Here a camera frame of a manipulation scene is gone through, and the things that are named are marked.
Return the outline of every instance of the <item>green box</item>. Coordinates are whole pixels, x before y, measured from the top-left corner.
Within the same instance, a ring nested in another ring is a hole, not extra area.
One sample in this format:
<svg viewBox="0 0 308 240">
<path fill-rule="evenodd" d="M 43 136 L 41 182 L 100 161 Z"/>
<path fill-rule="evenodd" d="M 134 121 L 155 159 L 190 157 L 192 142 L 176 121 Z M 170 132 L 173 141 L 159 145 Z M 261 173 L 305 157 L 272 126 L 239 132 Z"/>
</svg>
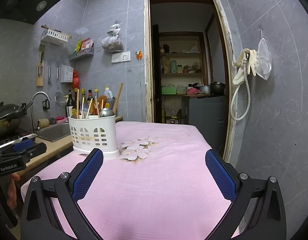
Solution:
<svg viewBox="0 0 308 240">
<path fill-rule="evenodd" d="M 162 95 L 176 95 L 176 88 L 175 87 L 162 87 L 161 94 Z"/>
</svg>

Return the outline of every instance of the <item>shower hose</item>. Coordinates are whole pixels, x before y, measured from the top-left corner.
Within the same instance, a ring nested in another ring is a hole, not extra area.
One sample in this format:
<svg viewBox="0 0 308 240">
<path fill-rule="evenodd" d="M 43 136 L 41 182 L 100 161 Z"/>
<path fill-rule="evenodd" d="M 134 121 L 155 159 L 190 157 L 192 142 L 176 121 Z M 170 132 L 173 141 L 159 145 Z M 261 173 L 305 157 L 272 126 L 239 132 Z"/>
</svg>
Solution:
<svg viewBox="0 0 308 240">
<path fill-rule="evenodd" d="M 243 62 L 243 66 L 244 66 L 244 79 L 245 79 L 246 89 L 247 89 L 247 108 L 246 108 L 245 113 L 241 117 L 238 117 L 238 118 L 235 117 L 235 115 L 233 113 L 233 105 L 234 105 L 235 97 L 237 96 L 238 90 L 239 90 L 239 88 L 241 86 L 241 85 L 238 85 L 236 90 L 235 90 L 235 92 L 234 92 L 234 95 L 233 95 L 233 98 L 232 98 L 232 102 L 231 102 L 231 106 L 230 106 L 231 118 L 234 121 L 242 120 L 247 115 L 248 110 L 249 110 L 249 106 L 250 106 L 250 91 L 249 91 L 249 85 L 248 85 L 247 74 L 246 74 L 246 65 L 247 65 L 248 59 L 249 59 L 249 54 L 247 53 L 246 54 L 246 58 L 244 59 L 244 62 Z"/>
</svg>

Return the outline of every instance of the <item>white hose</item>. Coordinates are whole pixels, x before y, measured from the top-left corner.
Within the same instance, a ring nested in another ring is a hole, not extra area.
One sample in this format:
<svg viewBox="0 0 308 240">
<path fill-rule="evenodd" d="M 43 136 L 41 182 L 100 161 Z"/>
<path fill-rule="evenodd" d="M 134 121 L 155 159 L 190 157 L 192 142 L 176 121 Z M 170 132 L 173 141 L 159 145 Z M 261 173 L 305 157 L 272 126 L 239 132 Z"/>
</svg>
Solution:
<svg viewBox="0 0 308 240">
<path fill-rule="evenodd" d="M 233 98 L 232 98 L 232 102 L 231 102 L 231 106 L 230 106 L 230 112 L 231 112 L 231 117 L 234 121 L 240 121 L 242 120 L 248 113 L 248 110 L 249 110 L 249 106 L 250 106 L 250 91 L 249 91 L 249 86 L 248 86 L 248 80 L 247 80 L 247 75 L 246 75 L 246 66 L 244 66 L 244 78 L 245 78 L 245 83 L 246 83 L 246 89 L 247 89 L 247 108 L 246 108 L 246 111 L 245 113 L 239 117 L 239 118 L 236 118 L 235 115 L 233 114 L 233 104 L 234 104 L 234 100 L 235 100 L 235 97 L 238 93 L 238 90 L 240 88 L 241 85 L 238 85 L 238 87 L 236 88 L 235 92 L 234 92 L 234 95 L 233 95 Z"/>
</svg>

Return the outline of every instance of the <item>gray tiled wall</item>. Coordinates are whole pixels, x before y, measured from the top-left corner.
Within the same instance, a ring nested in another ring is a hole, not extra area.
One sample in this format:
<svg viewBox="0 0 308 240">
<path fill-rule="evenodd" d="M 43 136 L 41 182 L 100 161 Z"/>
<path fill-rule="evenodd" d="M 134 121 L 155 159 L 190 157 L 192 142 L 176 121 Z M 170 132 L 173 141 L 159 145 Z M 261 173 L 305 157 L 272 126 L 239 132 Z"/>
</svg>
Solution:
<svg viewBox="0 0 308 240">
<path fill-rule="evenodd" d="M 249 77 L 251 108 L 236 169 L 277 177 L 287 239 L 308 215 L 308 15 L 298 0 L 228 0 L 243 48 L 256 49 L 262 27 L 273 56 L 267 81 Z"/>
<path fill-rule="evenodd" d="M 241 51 L 241 41 L 236 22 L 228 1 L 220 1 L 231 28 L 233 49 L 237 57 Z M 135 58 L 136 51 L 144 51 L 143 8 L 144 0 L 88 0 L 82 23 L 81 38 L 95 39 L 95 53 L 93 58 L 83 59 L 77 64 L 81 87 L 98 88 L 102 92 L 109 85 L 115 95 L 119 82 L 123 82 L 118 112 L 123 114 L 125 121 L 142 121 L 142 106 L 143 120 L 146 119 L 144 58 L 141 62 Z M 119 34 L 124 50 L 131 52 L 131 61 L 112 64 L 112 53 L 102 49 L 100 40 L 107 37 L 107 31 L 116 20 L 121 23 Z"/>
<path fill-rule="evenodd" d="M 57 65 L 70 65 L 69 54 L 77 43 L 87 0 L 61 0 L 45 13 L 34 25 L 0 19 L 0 102 L 4 104 L 28 103 L 37 91 L 45 91 L 51 97 L 51 109 L 44 112 L 38 96 L 34 103 L 35 119 L 65 116 L 65 110 L 55 103 L 57 91 Z M 64 46 L 41 42 L 41 25 L 71 34 L 73 38 Z M 44 53 L 44 86 L 36 87 L 36 64 L 39 45 L 46 46 Z M 48 66 L 51 65 L 52 86 L 47 85 Z M 69 85 L 59 84 L 59 91 L 67 95 Z M 23 117 L 21 127 L 31 129 L 30 113 Z"/>
</svg>

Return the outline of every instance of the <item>white basket base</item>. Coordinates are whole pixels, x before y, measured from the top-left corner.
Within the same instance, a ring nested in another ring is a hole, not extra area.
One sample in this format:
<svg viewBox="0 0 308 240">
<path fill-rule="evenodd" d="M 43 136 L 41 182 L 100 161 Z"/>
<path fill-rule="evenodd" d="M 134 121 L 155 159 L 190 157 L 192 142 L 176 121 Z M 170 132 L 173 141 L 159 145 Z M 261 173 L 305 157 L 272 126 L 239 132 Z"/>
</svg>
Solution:
<svg viewBox="0 0 308 240">
<path fill-rule="evenodd" d="M 91 151 L 88 151 L 88 150 L 82 150 L 82 149 L 79 149 L 79 148 L 76 148 L 75 146 L 73 146 L 73 149 L 75 151 L 81 151 L 83 153 L 87 153 L 89 154 Z M 116 151 L 113 151 L 113 152 L 103 152 L 103 156 L 104 156 L 104 160 L 112 160 L 112 159 L 116 159 L 120 156 L 120 153 L 119 153 L 119 149 L 117 149 Z"/>
</svg>

